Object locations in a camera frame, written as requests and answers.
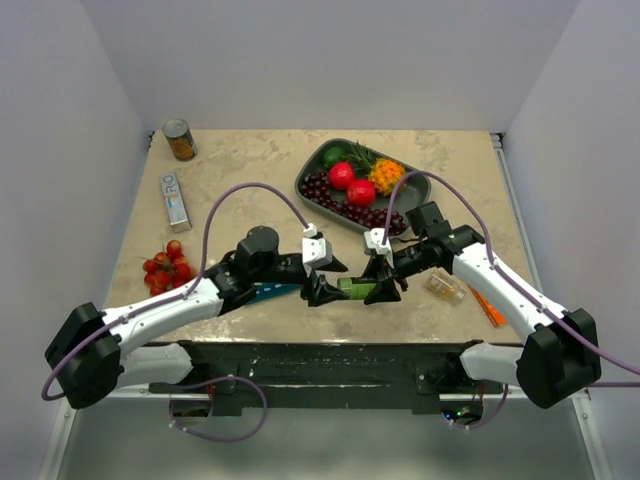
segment green can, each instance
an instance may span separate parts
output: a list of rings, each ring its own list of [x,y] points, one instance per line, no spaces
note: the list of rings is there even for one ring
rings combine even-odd
[[[338,288],[349,295],[350,300],[364,300],[376,286],[369,278],[342,277],[338,279]]]
[[[173,156],[182,162],[191,160],[198,153],[189,125],[181,118],[169,120],[162,126],[162,133],[169,142]]]

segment orange object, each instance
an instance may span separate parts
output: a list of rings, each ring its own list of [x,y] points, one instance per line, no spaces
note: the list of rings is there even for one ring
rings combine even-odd
[[[501,327],[502,325],[507,323],[507,319],[504,318],[504,316],[498,310],[496,310],[496,308],[491,305],[486,298],[480,295],[480,293],[474,288],[469,287],[469,289],[471,289],[471,292],[478,300],[478,303],[484,310],[484,313],[487,314],[487,317],[489,317],[489,320],[494,327]]]

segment beige tabletop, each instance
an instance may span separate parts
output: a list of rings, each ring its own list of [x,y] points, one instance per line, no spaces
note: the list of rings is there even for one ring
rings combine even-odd
[[[143,283],[144,258],[152,257],[175,238],[192,264],[201,258],[202,233],[215,199],[241,182],[262,181],[281,189],[331,241],[336,256],[360,275],[368,257],[362,236],[302,206],[294,180],[304,162],[325,141],[358,140],[409,165],[432,171],[456,186],[488,224],[496,252],[529,279],[527,262],[502,175],[487,132],[346,131],[346,130],[195,130],[199,153],[178,162],[161,132],[154,135],[142,175],[107,306],[148,297]],[[160,191],[161,174],[175,170],[193,228],[173,233]],[[452,226],[468,223],[479,229],[464,206],[433,182],[430,197]],[[273,194],[243,190],[232,195],[213,221],[207,265],[233,250],[247,231],[265,224],[280,234],[280,251],[298,252],[300,223]],[[328,274],[332,283],[337,274]],[[511,328],[494,328],[469,292],[452,306],[424,288],[429,273],[409,278],[402,302],[364,306],[334,302],[309,308],[296,293],[240,308],[223,317],[175,330],[161,340],[240,342],[464,342],[484,339],[517,341]]]

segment red fruit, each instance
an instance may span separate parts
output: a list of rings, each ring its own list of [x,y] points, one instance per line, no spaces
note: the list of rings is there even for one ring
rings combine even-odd
[[[173,282],[171,282],[171,285],[173,285],[173,288],[178,288],[184,285],[185,283],[187,282],[185,280],[182,280],[181,278],[174,278]]]
[[[178,240],[171,240],[167,243],[167,253],[171,258],[182,255],[182,244]]]
[[[177,257],[173,257],[173,264],[174,265],[179,265],[181,263],[189,263],[189,261],[187,260],[187,257],[185,257],[184,255],[178,255]]]
[[[158,271],[158,264],[153,260],[145,260],[142,264],[142,269],[147,273],[156,273]]]
[[[329,182],[336,190],[345,190],[356,179],[349,162],[338,162],[329,170]]]
[[[160,295],[161,293],[166,292],[167,289],[164,287],[159,287],[157,285],[151,285],[151,288],[149,289],[149,293],[151,294],[152,297],[155,297],[156,295]]]
[[[354,180],[347,188],[347,198],[353,205],[366,207],[376,199],[376,189],[369,180]]]
[[[154,285],[162,289],[167,288],[167,285],[171,283],[173,276],[169,272],[158,272],[155,274]]]
[[[150,287],[150,286],[152,286],[152,285],[155,285],[155,283],[156,283],[156,276],[155,276],[153,273],[147,273],[147,274],[144,276],[144,284],[145,284],[147,287]]]
[[[153,257],[153,261],[160,264],[161,266],[165,266],[165,265],[170,265],[171,264],[171,258],[169,257],[168,254],[164,253],[164,252],[158,252],[155,254],[155,256]]]
[[[189,265],[187,265],[186,263],[179,263],[178,265],[176,265],[175,267],[176,270],[176,278],[180,279],[180,280],[184,280],[186,282],[188,282],[189,280],[191,280],[191,267]]]

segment green avocado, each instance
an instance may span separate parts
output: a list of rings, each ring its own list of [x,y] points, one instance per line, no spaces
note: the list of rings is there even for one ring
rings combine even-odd
[[[329,170],[336,163],[342,162],[347,155],[347,152],[344,151],[342,147],[331,147],[329,150],[324,152],[322,155],[322,163],[324,164],[324,168]]]

